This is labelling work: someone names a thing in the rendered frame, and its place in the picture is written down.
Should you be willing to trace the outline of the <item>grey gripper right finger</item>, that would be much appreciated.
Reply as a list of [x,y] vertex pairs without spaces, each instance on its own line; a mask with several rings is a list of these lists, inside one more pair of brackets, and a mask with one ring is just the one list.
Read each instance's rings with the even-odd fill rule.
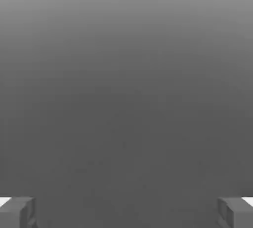
[[219,197],[217,223],[220,228],[253,228],[253,197]]

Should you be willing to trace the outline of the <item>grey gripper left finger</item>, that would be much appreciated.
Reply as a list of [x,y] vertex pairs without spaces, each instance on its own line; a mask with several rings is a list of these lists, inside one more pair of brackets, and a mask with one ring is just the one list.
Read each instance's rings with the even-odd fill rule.
[[37,228],[36,199],[0,197],[0,228]]

